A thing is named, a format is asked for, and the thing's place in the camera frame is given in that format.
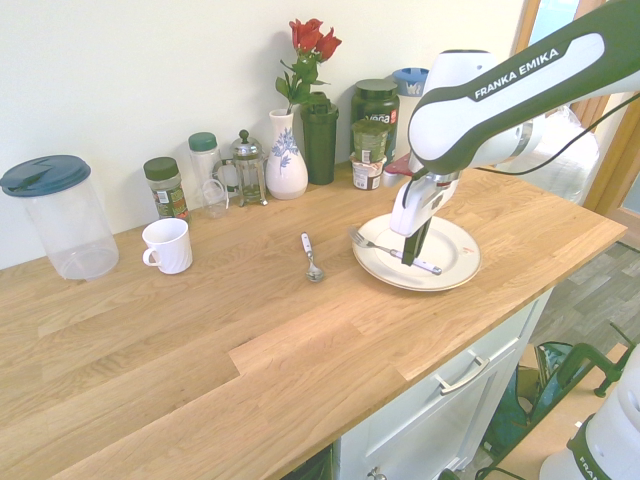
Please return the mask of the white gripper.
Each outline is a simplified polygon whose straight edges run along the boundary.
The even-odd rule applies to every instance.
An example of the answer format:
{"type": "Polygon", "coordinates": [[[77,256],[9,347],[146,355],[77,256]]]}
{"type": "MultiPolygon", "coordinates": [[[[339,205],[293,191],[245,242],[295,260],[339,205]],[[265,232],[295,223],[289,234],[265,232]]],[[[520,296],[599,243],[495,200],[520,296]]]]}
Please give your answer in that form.
{"type": "Polygon", "coordinates": [[[390,228],[407,237],[401,263],[411,266],[419,256],[434,216],[453,196],[460,173],[447,175],[427,173],[410,180],[397,194],[391,213],[390,228]]]}

